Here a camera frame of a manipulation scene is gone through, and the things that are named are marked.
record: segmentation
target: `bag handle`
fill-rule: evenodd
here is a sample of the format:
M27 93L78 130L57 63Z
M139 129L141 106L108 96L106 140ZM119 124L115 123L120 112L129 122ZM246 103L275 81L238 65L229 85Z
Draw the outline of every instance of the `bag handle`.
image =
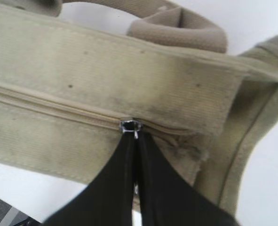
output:
M126 11L134 21L128 35L166 46L225 53L224 31L206 18L168 0L81 0ZM63 0L63 3L76 2Z

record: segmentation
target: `khaki canvas bag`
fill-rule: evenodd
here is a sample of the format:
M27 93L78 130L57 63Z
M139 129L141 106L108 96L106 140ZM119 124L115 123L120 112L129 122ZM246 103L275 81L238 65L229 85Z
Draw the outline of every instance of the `khaki canvas bag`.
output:
M141 19L121 36L54 18L61 0L0 0L0 162L87 184L132 117L234 215L249 154L278 121L278 36L228 56L219 27L172 2L88 2Z

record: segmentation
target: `white background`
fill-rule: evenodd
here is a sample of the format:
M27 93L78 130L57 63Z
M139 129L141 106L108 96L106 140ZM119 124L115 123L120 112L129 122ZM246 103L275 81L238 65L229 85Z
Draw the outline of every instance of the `white background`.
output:
M175 0L224 28L229 54L278 34L278 0ZM135 17L89 3L65 5L61 19L124 34ZM0 164L0 198L42 221L85 185ZM278 124L255 148L242 179L237 218L242 226L278 226ZM135 215L140 225L139 215Z

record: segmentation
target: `canvas fabric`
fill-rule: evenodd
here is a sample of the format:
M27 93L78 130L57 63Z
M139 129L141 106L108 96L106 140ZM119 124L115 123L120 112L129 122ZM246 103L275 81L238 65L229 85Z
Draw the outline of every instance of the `canvas fabric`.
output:
M228 56L218 26L172 2L89 2L141 19L121 36L54 18L61 1L0 0L0 162L89 183L134 117L234 215L249 154L278 121L278 36Z

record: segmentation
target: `metal zipper slider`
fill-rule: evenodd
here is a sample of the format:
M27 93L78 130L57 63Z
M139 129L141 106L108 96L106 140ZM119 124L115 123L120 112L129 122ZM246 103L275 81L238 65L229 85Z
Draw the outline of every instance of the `metal zipper slider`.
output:
M143 124L133 119L122 120L119 125L119 129L123 134L134 133L136 140L139 138L138 132L141 131L142 128Z

